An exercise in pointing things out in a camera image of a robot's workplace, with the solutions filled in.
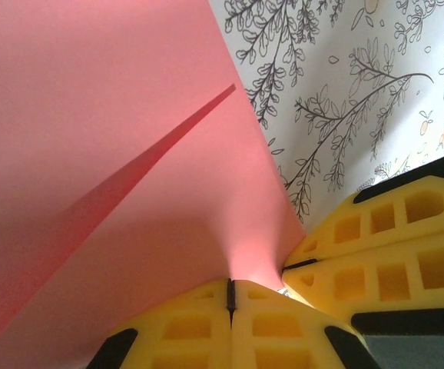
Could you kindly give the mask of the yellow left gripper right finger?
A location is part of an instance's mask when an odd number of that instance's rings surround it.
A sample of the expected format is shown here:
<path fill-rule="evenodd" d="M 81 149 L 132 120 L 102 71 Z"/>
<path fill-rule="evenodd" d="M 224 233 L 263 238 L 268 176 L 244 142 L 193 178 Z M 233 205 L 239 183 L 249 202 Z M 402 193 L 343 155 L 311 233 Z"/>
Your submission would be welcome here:
<path fill-rule="evenodd" d="M 232 369 L 376 369 L 348 324 L 250 281 L 235 281 Z"/>

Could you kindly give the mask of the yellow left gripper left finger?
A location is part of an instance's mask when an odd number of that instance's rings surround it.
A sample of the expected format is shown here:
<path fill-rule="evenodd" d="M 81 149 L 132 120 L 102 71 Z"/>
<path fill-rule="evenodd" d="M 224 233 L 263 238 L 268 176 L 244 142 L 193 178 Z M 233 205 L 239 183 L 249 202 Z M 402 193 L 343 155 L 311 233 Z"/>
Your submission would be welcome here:
<path fill-rule="evenodd" d="M 116 327 L 91 369 L 230 369 L 227 281 L 186 291 Z"/>

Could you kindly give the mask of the pink paper sheet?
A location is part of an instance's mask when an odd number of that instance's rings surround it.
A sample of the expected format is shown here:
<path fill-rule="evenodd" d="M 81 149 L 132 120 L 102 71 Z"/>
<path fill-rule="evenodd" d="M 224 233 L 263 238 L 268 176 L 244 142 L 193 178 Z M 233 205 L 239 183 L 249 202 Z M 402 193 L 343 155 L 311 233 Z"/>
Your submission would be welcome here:
<path fill-rule="evenodd" d="M 72 369 L 303 237 L 208 0 L 0 0 L 0 369 Z"/>

